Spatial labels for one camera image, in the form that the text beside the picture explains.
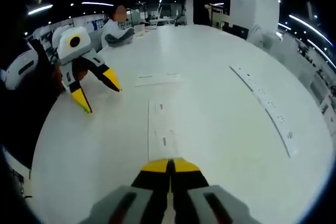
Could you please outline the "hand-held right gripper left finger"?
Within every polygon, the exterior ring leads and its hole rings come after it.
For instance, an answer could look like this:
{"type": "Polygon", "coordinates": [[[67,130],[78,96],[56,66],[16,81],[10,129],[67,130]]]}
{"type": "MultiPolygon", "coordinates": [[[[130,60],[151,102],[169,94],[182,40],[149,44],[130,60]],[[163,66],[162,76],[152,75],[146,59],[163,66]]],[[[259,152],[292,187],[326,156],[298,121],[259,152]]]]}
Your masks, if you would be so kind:
{"type": "Polygon", "coordinates": [[[122,185],[93,204],[81,223],[173,223],[172,159],[144,165],[130,185],[122,185]]]}

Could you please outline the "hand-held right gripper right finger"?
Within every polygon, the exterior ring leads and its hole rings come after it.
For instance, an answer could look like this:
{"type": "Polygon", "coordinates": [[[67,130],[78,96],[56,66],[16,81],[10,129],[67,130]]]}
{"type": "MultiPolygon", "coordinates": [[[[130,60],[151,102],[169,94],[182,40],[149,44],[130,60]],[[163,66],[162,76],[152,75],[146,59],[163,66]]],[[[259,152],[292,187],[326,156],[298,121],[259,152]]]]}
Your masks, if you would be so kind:
{"type": "Polygon", "coordinates": [[[195,164],[174,158],[169,165],[177,223],[259,223],[244,202],[209,184],[195,164]]]}

